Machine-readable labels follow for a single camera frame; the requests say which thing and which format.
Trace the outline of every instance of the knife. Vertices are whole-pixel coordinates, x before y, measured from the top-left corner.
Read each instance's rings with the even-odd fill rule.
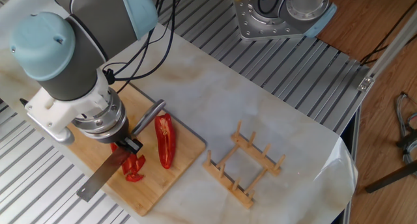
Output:
[[[94,172],[94,174],[86,181],[77,191],[78,197],[84,201],[90,201],[98,190],[116,173],[117,169],[129,158],[134,152],[136,154],[143,146],[137,139],[137,135],[145,129],[149,123],[164,108],[165,102],[158,100],[136,124],[132,130],[130,137],[122,141],[115,142],[117,149],[107,158],[107,160]]]

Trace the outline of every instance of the chopped red pepper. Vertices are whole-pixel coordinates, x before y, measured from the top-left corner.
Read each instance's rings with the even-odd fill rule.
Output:
[[[135,166],[134,166],[135,170],[136,171],[141,170],[143,165],[145,164],[145,161],[146,161],[146,159],[145,159],[144,155],[140,156],[135,162]]]
[[[111,151],[114,152],[117,149],[117,145],[112,143],[110,144]],[[140,158],[137,158],[135,154],[131,154],[129,158],[122,164],[122,170],[123,174],[127,175],[129,171],[131,174],[126,176],[126,180],[130,182],[137,182],[143,178],[143,175],[137,175],[137,172],[143,167],[143,164],[145,164],[145,156],[142,155]],[[137,178],[135,176],[142,176],[139,180],[136,180]]]
[[[156,116],[155,130],[158,138],[159,160],[162,167],[169,169],[175,155],[176,142],[171,116],[168,113]]]
[[[117,149],[117,145],[115,143],[110,143],[111,152],[115,152]]]
[[[143,175],[133,175],[133,174],[130,174],[130,175],[126,175],[126,181],[129,181],[129,182],[137,182],[137,181],[140,181],[140,180],[142,180],[142,178],[144,178],[145,176],[143,176]]]

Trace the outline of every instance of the bamboo cutting board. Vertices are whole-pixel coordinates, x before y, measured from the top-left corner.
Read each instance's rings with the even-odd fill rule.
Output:
[[[118,90],[122,84],[115,83],[112,88]],[[130,85],[119,96],[127,110],[131,130],[153,103]],[[164,169],[160,164],[152,121],[137,137],[143,143],[137,155],[144,155],[146,159],[139,172],[145,175],[144,179],[136,183],[127,182],[120,168],[107,182],[114,193],[141,216],[152,209],[205,149],[205,143],[175,119],[173,127],[177,136],[177,149],[170,169]],[[91,170],[96,171],[110,156],[110,145],[88,138],[73,125],[70,129],[76,140],[69,149]]]

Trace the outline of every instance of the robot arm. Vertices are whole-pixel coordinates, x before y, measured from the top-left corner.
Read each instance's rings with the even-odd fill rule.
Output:
[[[56,141],[69,145],[71,122],[103,143],[128,135],[126,110],[98,67],[156,25],[152,0],[55,0],[70,16],[42,12],[21,21],[10,50],[42,88],[25,105]]]

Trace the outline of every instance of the knife handle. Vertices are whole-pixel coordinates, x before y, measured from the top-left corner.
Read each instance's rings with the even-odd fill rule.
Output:
[[[151,121],[158,115],[158,113],[164,108],[165,101],[164,100],[158,100],[155,102],[152,107],[146,111],[146,113],[143,115],[143,117],[139,120],[139,122],[136,124],[135,128],[132,130],[131,136],[132,138],[135,138],[137,135],[139,135],[140,132],[142,132],[145,127],[151,123]]]

